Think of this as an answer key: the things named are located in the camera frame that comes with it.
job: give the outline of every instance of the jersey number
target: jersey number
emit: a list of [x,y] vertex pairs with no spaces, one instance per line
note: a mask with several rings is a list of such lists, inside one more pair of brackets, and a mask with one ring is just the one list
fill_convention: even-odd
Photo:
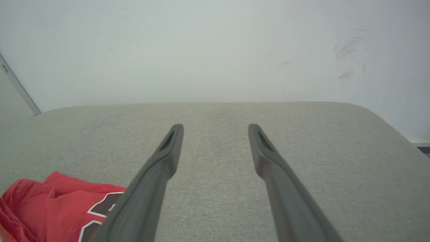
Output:
[[[106,194],[106,196],[104,196],[101,201],[94,204],[87,213],[100,217],[107,217],[110,211],[115,207],[115,202],[117,202],[121,194],[123,194],[123,192],[111,192]],[[100,226],[101,222],[96,220],[87,223],[81,229],[78,242],[90,242]]]

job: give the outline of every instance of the white wall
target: white wall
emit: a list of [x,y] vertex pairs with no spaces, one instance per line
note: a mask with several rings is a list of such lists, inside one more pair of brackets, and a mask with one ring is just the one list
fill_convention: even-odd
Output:
[[430,143],[428,0],[0,1],[0,53],[42,112],[337,101]]
[[20,122],[30,119],[32,115],[33,112],[0,70],[0,135]]

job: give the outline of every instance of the gray cushion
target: gray cushion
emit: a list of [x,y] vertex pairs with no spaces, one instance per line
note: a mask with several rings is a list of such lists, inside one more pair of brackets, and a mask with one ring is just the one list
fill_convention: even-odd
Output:
[[57,109],[0,137],[0,192],[53,171],[127,186],[184,125],[157,241],[277,241],[247,127],[259,124],[345,241],[427,241],[430,160],[380,117],[333,102]]

